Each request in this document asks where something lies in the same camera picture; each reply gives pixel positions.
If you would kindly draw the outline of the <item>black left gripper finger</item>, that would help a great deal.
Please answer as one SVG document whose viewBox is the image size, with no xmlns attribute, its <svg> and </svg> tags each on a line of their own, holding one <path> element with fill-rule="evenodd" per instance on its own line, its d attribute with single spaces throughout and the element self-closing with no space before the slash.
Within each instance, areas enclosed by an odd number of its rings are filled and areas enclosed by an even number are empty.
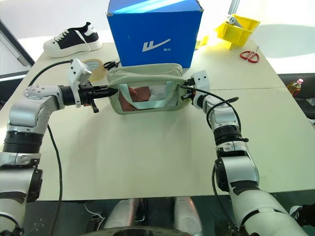
<svg viewBox="0 0 315 236">
<path fill-rule="evenodd" d="M 110 97 L 116 93 L 117 93 L 117 91 L 94 91 L 93 92 L 93 98 Z"/>
<path fill-rule="evenodd" d="M 109 88 L 108 85 L 93 86 L 94 92 L 116 92 L 115 88 Z"/>
</svg>

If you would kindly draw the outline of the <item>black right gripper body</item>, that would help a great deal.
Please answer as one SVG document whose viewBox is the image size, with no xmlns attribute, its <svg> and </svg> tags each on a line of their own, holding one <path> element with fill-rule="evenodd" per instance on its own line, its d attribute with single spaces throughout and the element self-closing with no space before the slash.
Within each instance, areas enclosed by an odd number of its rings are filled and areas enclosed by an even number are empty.
<svg viewBox="0 0 315 236">
<path fill-rule="evenodd" d="M 193 101 L 194 97 L 195 97 L 195 94 L 196 94 L 196 90 L 195 90 L 195 80 L 193 77 L 187 79 L 185 81 L 185 86 L 190 86 L 190 87 L 193 87 L 193 88 L 187 88 L 187 94 L 190 95 L 190 99 Z"/>
</svg>

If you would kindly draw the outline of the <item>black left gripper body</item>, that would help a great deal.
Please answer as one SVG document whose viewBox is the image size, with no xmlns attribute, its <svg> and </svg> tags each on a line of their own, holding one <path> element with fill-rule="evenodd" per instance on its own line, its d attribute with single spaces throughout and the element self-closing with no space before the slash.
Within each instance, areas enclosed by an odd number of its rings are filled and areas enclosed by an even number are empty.
<svg viewBox="0 0 315 236">
<path fill-rule="evenodd" d="M 99 109 L 95 104 L 96 89 L 97 87 L 92 86 L 90 82 L 86 85 L 79 85 L 78 89 L 81 105 L 90 106 L 94 113 L 99 112 Z"/>
</svg>

